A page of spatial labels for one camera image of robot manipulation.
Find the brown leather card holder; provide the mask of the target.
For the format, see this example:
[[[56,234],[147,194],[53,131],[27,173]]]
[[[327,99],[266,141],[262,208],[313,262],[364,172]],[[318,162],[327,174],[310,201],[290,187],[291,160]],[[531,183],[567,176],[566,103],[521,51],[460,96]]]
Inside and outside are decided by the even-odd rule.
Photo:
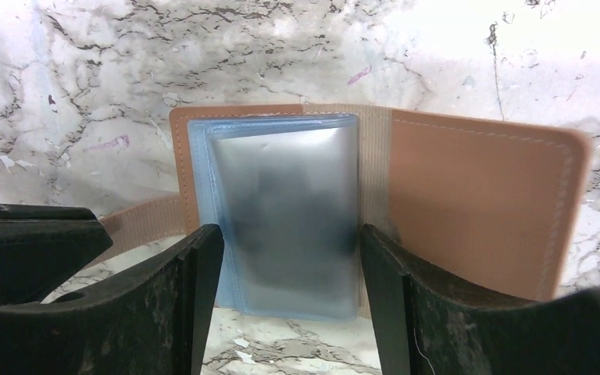
[[[359,118],[359,215],[403,248],[472,284],[465,303],[512,308],[555,297],[591,167],[592,142],[561,127],[375,105],[186,106],[170,112],[180,192],[102,220],[112,247],[198,228],[192,120],[352,113]]]

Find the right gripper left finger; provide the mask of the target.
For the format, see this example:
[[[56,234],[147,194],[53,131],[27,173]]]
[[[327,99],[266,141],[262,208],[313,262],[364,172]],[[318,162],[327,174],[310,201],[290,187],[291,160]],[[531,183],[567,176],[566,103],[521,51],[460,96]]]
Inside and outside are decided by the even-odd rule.
[[[198,374],[224,250],[206,224],[54,302],[0,307],[0,374]]]

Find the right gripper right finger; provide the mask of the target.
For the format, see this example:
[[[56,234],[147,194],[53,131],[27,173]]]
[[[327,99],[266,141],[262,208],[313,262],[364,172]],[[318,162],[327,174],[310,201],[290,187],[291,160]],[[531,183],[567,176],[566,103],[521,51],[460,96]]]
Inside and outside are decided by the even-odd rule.
[[[550,302],[492,291],[367,224],[359,233],[385,374],[600,374],[600,287]]]

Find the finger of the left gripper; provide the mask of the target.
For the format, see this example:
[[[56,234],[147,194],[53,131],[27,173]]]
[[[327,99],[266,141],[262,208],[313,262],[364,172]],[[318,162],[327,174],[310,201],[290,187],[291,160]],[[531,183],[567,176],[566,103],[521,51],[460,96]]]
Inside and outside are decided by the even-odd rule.
[[[42,301],[112,244],[89,209],[0,204],[0,306]]]

